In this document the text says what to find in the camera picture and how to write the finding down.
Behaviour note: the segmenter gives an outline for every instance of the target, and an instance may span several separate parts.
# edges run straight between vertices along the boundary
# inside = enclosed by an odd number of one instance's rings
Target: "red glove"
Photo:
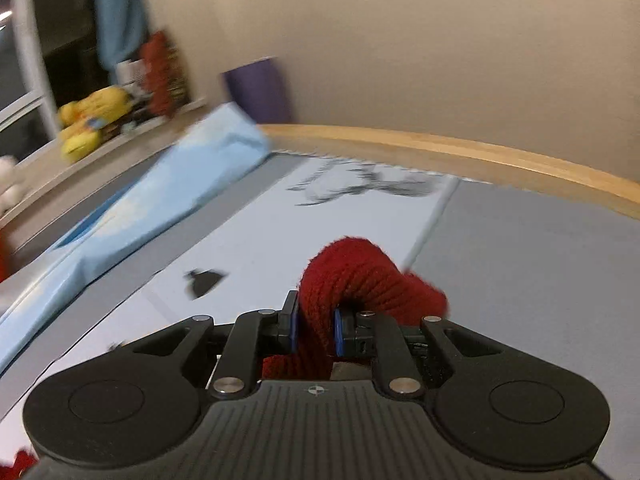
[[[362,238],[342,238],[313,258],[302,275],[299,300],[298,352],[265,359],[265,379],[328,380],[335,356],[334,310],[345,301],[358,310],[384,312],[402,325],[447,311],[444,293],[402,273]]]
[[[35,456],[21,449],[15,456],[13,466],[0,465],[0,480],[18,480],[27,469],[37,463]]]

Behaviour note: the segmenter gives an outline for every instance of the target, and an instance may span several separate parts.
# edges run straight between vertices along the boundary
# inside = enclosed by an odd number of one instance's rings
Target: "purple object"
[[[273,57],[223,73],[231,98],[258,124],[292,123],[287,89]]]

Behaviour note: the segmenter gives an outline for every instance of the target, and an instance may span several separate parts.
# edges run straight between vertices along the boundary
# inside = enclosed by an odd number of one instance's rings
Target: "dark window pane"
[[[7,107],[27,93],[15,49],[11,0],[0,0],[0,109]]]
[[[0,155],[13,155],[23,160],[48,142],[36,109],[0,131]]]

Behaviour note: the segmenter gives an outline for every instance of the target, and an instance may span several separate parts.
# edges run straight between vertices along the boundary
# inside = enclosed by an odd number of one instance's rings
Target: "white plush toy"
[[[24,188],[18,182],[17,161],[11,155],[0,156],[0,216],[17,206],[24,198]]]

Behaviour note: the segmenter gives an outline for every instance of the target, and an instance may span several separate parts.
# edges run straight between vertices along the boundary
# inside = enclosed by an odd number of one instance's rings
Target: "yellow plush toy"
[[[100,130],[131,111],[129,94],[117,86],[95,91],[86,99],[64,105],[58,117],[66,128],[58,137],[62,152],[72,162],[86,157],[100,146]]]

